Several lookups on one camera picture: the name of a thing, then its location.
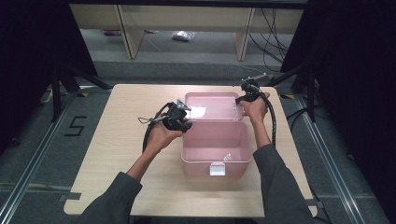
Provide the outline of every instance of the storage box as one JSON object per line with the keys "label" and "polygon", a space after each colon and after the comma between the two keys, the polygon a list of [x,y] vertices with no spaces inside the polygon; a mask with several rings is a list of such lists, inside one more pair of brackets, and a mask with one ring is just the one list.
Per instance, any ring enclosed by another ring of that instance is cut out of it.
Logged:
{"label": "storage box", "polygon": [[184,171],[191,176],[240,177],[252,159],[248,127],[234,92],[190,92],[192,127],[183,134]]}

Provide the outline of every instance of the wooden table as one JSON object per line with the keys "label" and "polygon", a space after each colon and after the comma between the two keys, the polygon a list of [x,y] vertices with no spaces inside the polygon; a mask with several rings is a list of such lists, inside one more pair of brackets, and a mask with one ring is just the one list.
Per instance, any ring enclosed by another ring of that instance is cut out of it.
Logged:
{"label": "wooden table", "polygon": [[[276,147],[294,174],[307,200],[312,199],[303,166],[294,145],[282,105],[274,88],[271,93],[277,121]],[[166,103],[184,101],[188,92],[236,92],[229,86],[117,85],[108,99],[85,159],[71,190],[80,193],[79,200],[67,200],[64,211],[81,214],[105,192],[119,171],[126,172],[142,151],[147,125],[138,117],[152,118]],[[248,118],[252,152],[256,150],[253,129]],[[265,125],[272,130],[268,113]],[[175,217],[263,217],[260,175],[252,160],[239,179],[224,177],[190,177],[183,172],[182,139],[164,149],[148,168],[142,179],[143,189],[137,195],[131,215]],[[317,208],[310,206],[315,216]]]}

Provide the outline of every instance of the box latch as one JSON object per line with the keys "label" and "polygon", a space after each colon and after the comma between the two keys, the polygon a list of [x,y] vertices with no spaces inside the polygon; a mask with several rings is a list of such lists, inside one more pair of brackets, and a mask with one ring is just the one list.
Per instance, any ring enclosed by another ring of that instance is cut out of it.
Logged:
{"label": "box latch", "polygon": [[210,175],[225,175],[224,162],[217,161],[210,164]]}

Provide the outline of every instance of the pink lid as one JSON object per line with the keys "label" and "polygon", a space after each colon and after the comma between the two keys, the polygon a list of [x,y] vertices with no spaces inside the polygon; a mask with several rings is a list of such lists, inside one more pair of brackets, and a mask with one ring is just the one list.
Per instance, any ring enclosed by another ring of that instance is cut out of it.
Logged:
{"label": "pink lid", "polygon": [[187,119],[242,119],[243,109],[235,103],[235,92],[189,92],[185,104]]}

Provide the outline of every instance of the sleeve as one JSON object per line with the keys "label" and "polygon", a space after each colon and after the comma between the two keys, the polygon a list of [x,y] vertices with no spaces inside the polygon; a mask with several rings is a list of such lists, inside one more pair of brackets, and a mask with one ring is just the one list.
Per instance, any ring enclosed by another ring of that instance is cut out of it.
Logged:
{"label": "sleeve", "polygon": [[297,182],[273,145],[253,153],[262,179],[262,202],[268,224],[314,223]]}
{"label": "sleeve", "polygon": [[127,224],[134,198],[141,189],[139,182],[119,172],[107,191],[96,198],[78,217],[77,223]]}

